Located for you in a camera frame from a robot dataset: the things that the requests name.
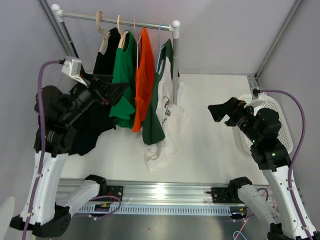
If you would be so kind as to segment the orange t shirt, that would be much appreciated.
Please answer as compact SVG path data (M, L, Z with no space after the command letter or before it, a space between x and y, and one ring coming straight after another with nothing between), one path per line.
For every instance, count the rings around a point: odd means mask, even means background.
M140 61L135 81L135 117L132 132L139 132L146 119L155 80L155 65L152 45L146 28L140 33Z

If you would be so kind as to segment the pink wire hanger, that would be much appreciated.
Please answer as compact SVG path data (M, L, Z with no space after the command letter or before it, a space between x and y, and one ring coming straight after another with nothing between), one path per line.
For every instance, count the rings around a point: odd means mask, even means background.
M133 19L133 33L134 33L134 39L135 39L135 43L136 43L136 69L139 69L139 57L140 57L140 41L142 36L140 35L138 37L137 35L137 30L136 30L136 19Z

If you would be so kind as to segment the white and dark green shirt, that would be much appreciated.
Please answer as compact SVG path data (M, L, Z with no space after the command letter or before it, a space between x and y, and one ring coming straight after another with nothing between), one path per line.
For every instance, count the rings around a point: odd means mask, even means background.
M187 113L173 104L173 59L173 46L169 39L159 54L152 96L140 136L149 172L165 168L183 151L182 133L191 122Z

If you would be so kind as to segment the blue wire hanger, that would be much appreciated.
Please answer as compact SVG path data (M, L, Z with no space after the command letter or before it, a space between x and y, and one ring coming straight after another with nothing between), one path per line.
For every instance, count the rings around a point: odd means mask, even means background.
M158 48L159 48L159 52L158 52L158 58L157 58L157 64L155 67L155 72L157 73L159 71L159 63L160 63L160 57L161 57L161 52L163 49L163 46L161 45L161 30L162 30L162 26L164 25L164 23L162 22L159 25L159 29L158 29Z

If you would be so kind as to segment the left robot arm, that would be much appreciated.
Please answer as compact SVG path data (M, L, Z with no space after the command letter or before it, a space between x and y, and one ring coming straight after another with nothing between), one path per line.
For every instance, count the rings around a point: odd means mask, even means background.
M53 86L37 87L39 127L34 142L34 172L25 206L9 224L21 231L23 239L28 232L40 238L59 237L87 202L109 197L107 180L91 174L65 198L56 199L61 173L76 136L74 122L95 102L116 105L129 87L128 83L113 82L111 76L81 73L79 80L79 87L70 94Z

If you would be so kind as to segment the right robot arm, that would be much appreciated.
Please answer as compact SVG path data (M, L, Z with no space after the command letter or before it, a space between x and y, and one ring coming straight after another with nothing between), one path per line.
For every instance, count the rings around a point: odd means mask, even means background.
M279 113L270 108L255 112L252 106L235 97L207 108L215 122L228 116L225 125L238 127L251 141L251 156L271 187L277 209L259 195L247 177L230 180L228 198L251 209L268 229L269 240L318 240L320 233L306 213L291 173L293 161L278 139L282 127Z

